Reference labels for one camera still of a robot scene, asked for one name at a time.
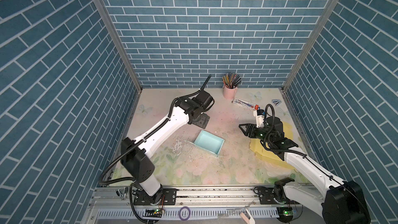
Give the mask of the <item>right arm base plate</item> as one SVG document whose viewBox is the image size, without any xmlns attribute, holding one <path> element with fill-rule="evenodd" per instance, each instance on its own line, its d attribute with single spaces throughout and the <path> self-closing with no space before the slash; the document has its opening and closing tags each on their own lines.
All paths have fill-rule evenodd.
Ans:
<svg viewBox="0 0 398 224">
<path fill-rule="evenodd" d="M 297 204 L 291 200 L 277 200 L 274 196 L 274 189 L 264 186 L 255 186 L 253 192 L 258 196 L 261 205 L 279 204 L 294 205 Z"/>
</svg>

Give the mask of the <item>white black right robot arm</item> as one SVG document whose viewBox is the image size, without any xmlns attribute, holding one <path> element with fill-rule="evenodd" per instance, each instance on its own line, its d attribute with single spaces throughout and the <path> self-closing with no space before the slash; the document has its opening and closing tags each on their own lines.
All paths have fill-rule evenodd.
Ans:
<svg viewBox="0 0 398 224">
<path fill-rule="evenodd" d="M 244 136 L 258 139 L 266 151 L 294 167 L 315 190 L 305 188 L 291 177 L 274 183 L 273 195 L 279 203 L 298 202 L 317 213 L 327 224 L 369 224 L 371 217 L 360 185 L 346 181 L 318 164 L 285 137 L 279 118 L 268 117 L 262 126 L 239 124 Z"/>
</svg>

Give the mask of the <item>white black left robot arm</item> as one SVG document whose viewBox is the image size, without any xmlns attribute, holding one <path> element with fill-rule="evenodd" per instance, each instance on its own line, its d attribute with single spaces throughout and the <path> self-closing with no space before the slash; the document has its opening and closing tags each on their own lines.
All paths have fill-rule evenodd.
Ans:
<svg viewBox="0 0 398 224">
<path fill-rule="evenodd" d="M 202 87 L 195 93 L 175 98 L 168 114 L 147 132 L 131 140 L 126 138 L 121 145 L 120 163 L 150 197 L 161 192 L 161 184 L 155 178 L 155 166 L 150 158 L 157 149 L 179 128 L 193 124 L 205 129 L 209 116 L 206 114 L 215 100 Z"/>
</svg>

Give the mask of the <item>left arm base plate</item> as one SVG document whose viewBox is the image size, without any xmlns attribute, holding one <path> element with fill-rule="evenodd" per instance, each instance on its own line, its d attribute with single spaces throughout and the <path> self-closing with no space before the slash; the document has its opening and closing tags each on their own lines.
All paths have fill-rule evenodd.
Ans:
<svg viewBox="0 0 398 224">
<path fill-rule="evenodd" d="M 177 197 L 176 188 L 160 188 L 153 196 L 144 190 L 136 190 L 133 194 L 133 204 L 144 205 L 175 205 Z"/>
</svg>

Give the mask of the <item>light blue paper box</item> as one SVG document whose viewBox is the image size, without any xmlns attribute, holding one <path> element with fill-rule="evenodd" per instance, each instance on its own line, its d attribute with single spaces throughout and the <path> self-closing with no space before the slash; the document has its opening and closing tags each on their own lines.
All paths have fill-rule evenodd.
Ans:
<svg viewBox="0 0 398 224">
<path fill-rule="evenodd" d="M 188 140 L 187 142 L 214 156 L 220 155 L 224 145 L 224 139 L 204 130 L 202 130 L 193 141 Z"/>
</svg>

